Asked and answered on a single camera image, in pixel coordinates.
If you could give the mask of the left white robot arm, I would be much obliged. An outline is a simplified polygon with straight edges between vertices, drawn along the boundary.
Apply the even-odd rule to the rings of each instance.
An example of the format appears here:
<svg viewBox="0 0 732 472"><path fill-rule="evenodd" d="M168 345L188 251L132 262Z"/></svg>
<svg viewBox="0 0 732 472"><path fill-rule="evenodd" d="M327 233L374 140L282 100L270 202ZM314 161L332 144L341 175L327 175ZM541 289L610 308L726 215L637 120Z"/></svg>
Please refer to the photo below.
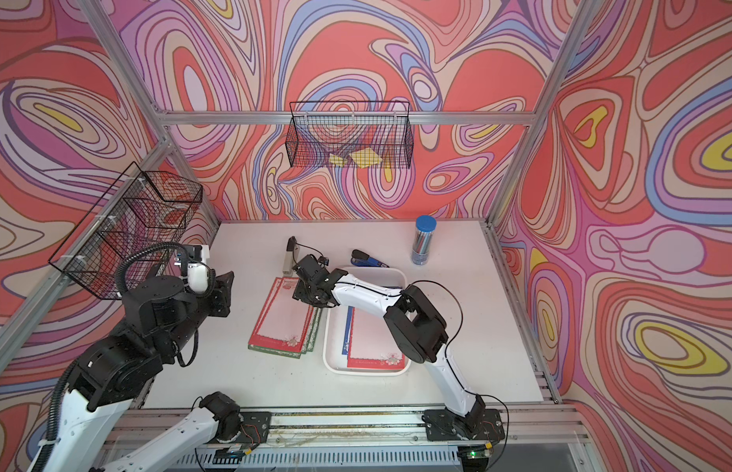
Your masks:
<svg viewBox="0 0 732 472"><path fill-rule="evenodd" d="M149 277L129 287L128 269L114 280L125 309L110 334L92 344L61 375L51 395L47 432L31 468L72 471L92 464L112 427L167 365L188 367L185 344L199 343L208 318L226 318L234 273L218 275L203 263L180 277Z"/></svg>

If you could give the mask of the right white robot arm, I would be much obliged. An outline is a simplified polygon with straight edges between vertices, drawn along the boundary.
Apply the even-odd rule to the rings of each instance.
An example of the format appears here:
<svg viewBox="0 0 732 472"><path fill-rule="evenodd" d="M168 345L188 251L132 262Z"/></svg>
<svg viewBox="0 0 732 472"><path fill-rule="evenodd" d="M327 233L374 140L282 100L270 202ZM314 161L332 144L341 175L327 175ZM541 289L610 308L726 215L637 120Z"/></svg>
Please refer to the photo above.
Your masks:
<svg viewBox="0 0 732 472"><path fill-rule="evenodd" d="M432 427L462 440L477 439L486 403L465 388L448 350L447 322L419 287L396 289L369 283L344 269L330 271L312 255L294 263L292 270L298 276L293 299L314 308L352 307L381 318L401 354L424 365L442 393L445 408L435 413L444 419L432 420Z"/></svg>

